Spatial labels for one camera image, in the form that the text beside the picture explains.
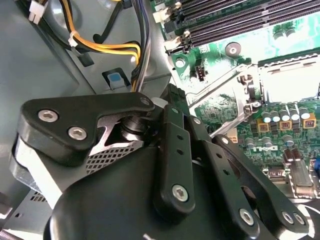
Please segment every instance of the motherboard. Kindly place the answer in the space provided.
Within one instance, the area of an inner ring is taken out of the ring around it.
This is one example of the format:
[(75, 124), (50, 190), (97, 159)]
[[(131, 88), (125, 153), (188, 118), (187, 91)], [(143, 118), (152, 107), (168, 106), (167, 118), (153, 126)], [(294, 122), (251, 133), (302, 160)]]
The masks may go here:
[(320, 0), (151, 5), (208, 134), (226, 134), (288, 197), (320, 198)]

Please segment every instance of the power connector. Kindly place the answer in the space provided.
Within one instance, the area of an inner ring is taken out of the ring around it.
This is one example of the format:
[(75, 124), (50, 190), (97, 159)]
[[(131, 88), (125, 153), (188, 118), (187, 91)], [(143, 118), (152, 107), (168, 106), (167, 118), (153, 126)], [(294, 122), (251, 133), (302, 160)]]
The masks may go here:
[(29, 21), (38, 25), (42, 16), (45, 13), (47, 5), (48, 5), (48, 1), (44, 5), (42, 5), (41, 3), (39, 3), (35, 0), (32, 0), (30, 8), (29, 8), (29, 11), (30, 11)]

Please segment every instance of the white connector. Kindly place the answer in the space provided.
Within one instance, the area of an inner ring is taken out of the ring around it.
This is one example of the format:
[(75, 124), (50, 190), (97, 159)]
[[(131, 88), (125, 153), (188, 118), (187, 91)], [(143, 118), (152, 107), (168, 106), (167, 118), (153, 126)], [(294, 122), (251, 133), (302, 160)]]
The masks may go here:
[(153, 13), (153, 18), (155, 20), (156, 23), (162, 23), (164, 22), (165, 20), (167, 20), (171, 14), (181, 8), (182, 4), (181, 2), (176, 2), (173, 6), (170, 6), (170, 7), (165, 7), (163, 9), (160, 9), (159, 11), (156, 11)]
[(181, 38), (179, 36), (177, 36), (171, 40), (165, 41), (164, 47), (166, 50), (172, 50), (172, 49), (177, 48), (180, 44), (181, 44)]
[(29, 8), (29, 11), (30, 11), (29, 21), (38, 25), (42, 16), (45, 13), (47, 5), (48, 5), (48, 1), (45, 3), (45, 5), (42, 5), (36, 2), (35, 0), (32, 0)]
[(156, 11), (153, 13), (153, 18), (156, 23), (161, 23), (164, 20), (168, 19), (171, 15), (171, 12), (169, 11), (169, 8), (166, 7), (165, 9), (161, 9), (159, 11)]

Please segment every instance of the gray metal panel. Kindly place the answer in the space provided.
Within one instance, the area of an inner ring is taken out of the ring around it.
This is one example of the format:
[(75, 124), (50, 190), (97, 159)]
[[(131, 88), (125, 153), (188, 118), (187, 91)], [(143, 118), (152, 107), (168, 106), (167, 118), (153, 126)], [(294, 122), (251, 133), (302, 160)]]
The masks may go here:
[(52, 214), (47, 201), (39, 193), (31, 190), (4, 228), (15, 231), (43, 234), (46, 223)]
[(29, 189), (13, 178), (8, 159), (21, 105), (30, 99), (92, 94), (93, 90), (70, 75), (12, 0), (0, 1), (0, 32), (0, 192), (18, 206)]
[[(83, 38), (90, 41), (93, 41), (94, 34), (101, 34), (104, 31), (116, 5), (116, 2), (111, 0), (74, 0), (71, 1), (71, 3), (75, 27)], [(165, 47), (163, 45), (164, 39), (159, 26), (154, 21), (151, 5), (148, 0), (145, 1), (145, 6), (149, 13), (150, 28), (152, 30), (151, 54), (146, 78), (147, 82), (148, 80), (167, 75), (170, 71), (168, 69), (168, 56), (165, 53)], [(59, 0), (51, 0), (49, 2), (44, 17), (51, 28), (67, 42), (69, 33), (65, 28), (66, 24)], [(105, 43), (119, 44), (132, 40), (140, 41), (140, 29), (134, 9), (129, 8), (120, 13)], [(131, 71), (135, 67), (134, 63), (131, 62), (132, 56), (130, 55), (89, 53), (94, 61), (94, 65), (83, 67), (73, 53), (69, 52), (69, 54), (97, 94), (105, 93), (109, 90), (109, 86), (102, 76), (103, 72), (115, 68), (122, 68), (128, 79), (130, 79)], [(166, 81), (158, 82), (158, 86), (163, 86), (161, 87), (163, 89), (166, 84)], [(127, 92), (129, 90), (129, 87), (124, 87), (121, 92)]]

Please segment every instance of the cable tie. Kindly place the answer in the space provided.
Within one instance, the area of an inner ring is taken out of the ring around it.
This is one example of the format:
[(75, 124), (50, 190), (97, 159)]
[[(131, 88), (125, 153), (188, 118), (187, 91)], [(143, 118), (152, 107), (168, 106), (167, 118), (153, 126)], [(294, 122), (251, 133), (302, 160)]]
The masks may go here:
[(77, 31), (72, 31), (70, 33), (70, 38), (68, 39), (70, 47), (76, 47), (78, 46), (78, 43), (74, 40), (75, 34), (79, 34)]

